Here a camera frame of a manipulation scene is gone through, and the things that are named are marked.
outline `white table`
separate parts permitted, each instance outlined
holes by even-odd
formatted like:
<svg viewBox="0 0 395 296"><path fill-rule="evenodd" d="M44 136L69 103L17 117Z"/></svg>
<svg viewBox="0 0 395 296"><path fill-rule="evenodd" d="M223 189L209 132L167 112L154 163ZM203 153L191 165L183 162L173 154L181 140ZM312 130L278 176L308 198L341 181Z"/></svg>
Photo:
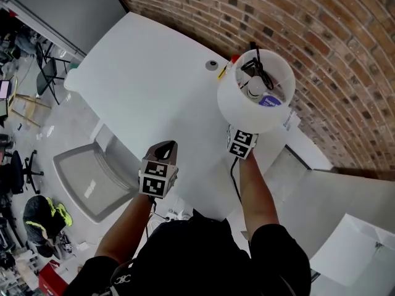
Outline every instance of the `white table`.
<svg viewBox="0 0 395 296"><path fill-rule="evenodd" d="M208 71L206 62L218 62ZM137 158L151 145L178 143L177 194L222 220L237 206L226 152L228 123L217 105L217 75L227 61L140 15L124 16L71 70L65 87L81 94Z"/></svg>

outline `concrete floor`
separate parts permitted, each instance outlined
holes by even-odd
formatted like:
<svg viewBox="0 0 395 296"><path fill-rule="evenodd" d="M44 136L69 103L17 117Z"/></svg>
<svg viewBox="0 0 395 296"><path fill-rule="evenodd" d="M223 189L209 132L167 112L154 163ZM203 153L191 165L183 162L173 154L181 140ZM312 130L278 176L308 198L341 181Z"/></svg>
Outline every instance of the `concrete floor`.
<svg viewBox="0 0 395 296"><path fill-rule="evenodd" d="M39 72L35 59L21 59L20 68L17 72L17 78L19 79L18 93L35 96L36 76ZM3 132L13 136L15 149L19 151L22 159L29 157L33 150L37 150L34 169L43 171L44 176L35 178L36 186L41 190L42 195L51 197L55 203L62 202L71 214L73 225L66 228L66 234L74 247L77 247L82 242L88 244L89 248L84 251L73 250L76 258L69 262L67 266L68 272L64 275L66 281L71 281L77 275L77 266L82 265L85 260L94 255L98 242L123 212L127 204L113 212L102 223L94 224L73 204L64 191L52 163L53 157L67 150L91 143L90 137L99 122L99 118L79 94L65 90L62 82L57 83L56 94L60 105L55 103L51 93L47 90L41 100L44 104L51 106L52 109L35 108L33 120L41 126L40 128L23 121L17 115L10 115ZM14 109L22 115L30 108L26 102L21 100L16 102L14 106ZM278 209L280 209L281 203L293 190L293 186L299 181L305 171L306 169L301 163L287 150L284 150L265 174L265 180L272 191ZM23 242L27 239L22 223L23 209L27 200L35 195L29 184L27 188L28 190L25 190L23 194L12 197L12 210L17 219L17 232ZM175 210L177 213L182 210L185 210L186 213L191 213L192 210L172 191L164 200L158 201L157 213L163 216L169 209ZM240 233L241 229L245 229L242 214L241 207L239 207L229 216L228 220L236 243L242 249L247 250L247 241ZM152 221L148 224L149 233L160 222L162 222L160 217L152 217ZM146 236L144 234L139 249L144 245L145 241ZM40 261L41 265L45 265L48 260L40 258Z"/></svg>

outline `table leg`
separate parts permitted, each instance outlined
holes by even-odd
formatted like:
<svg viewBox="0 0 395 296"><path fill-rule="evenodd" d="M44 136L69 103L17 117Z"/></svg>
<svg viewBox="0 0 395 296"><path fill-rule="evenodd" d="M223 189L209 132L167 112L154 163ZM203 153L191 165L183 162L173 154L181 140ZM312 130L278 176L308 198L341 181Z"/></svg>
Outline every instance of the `table leg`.
<svg viewBox="0 0 395 296"><path fill-rule="evenodd" d="M16 114L16 115L18 115L18 116L20 116L20 117L22 117L24 120L29 121L30 123L36 125L37 127L40 127L40 125L37 124L35 121L29 120L26 116L24 116L24 115L18 113L17 111L11 110L11 112L14 113L14 114Z"/></svg>
<svg viewBox="0 0 395 296"><path fill-rule="evenodd" d="M32 102L32 103L34 103L34 104L37 104L37 105L46 107L47 109L51 109L50 106L45 105L45 104L42 104L42 103L40 103L40 102L37 102L37 101L33 100L30 96L24 96L23 94L17 94L16 96L17 96L19 99L21 99L21 100L25 100L25 101L28 101L28 102Z"/></svg>

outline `person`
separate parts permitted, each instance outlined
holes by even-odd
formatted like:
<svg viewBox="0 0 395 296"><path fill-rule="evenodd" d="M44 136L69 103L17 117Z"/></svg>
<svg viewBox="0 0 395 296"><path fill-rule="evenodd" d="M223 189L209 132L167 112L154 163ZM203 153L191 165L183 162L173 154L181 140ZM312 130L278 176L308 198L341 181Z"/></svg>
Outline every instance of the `person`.
<svg viewBox="0 0 395 296"><path fill-rule="evenodd" d="M36 245L37 252L49 258L56 254L54 239L67 225L73 224L72 217L63 204L54 206L52 199L42 195L31 197L23 211L23 225L28 240Z"/></svg>
<svg viewBox="0 0 395 296"><path fill-rule="evenodd" d="M68 295L308 296L309 259L279 224L273 198L250 152L240 159L240 189L251 258L225 221L194 212L162 223L135 259L152 200L138 194L64 292Z"/></svg>

